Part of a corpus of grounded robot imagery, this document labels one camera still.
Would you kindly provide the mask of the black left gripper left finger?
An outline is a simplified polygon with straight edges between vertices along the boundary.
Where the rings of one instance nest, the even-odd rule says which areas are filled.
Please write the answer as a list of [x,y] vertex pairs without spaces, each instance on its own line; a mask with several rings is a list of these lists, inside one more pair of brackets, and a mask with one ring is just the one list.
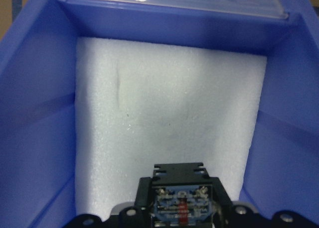
[[140,178],[134,204],[120,211],[120,228],[155,227],[153,182],[154,178],[151,177]]

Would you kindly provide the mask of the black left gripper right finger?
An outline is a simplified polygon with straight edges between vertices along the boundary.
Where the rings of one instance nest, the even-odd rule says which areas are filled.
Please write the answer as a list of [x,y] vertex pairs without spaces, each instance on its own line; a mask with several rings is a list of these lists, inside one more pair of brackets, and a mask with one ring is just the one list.
[[210,178],[212,185],[212,222],[214,228],[248,228],[249,208],[230,200],[217,177]]

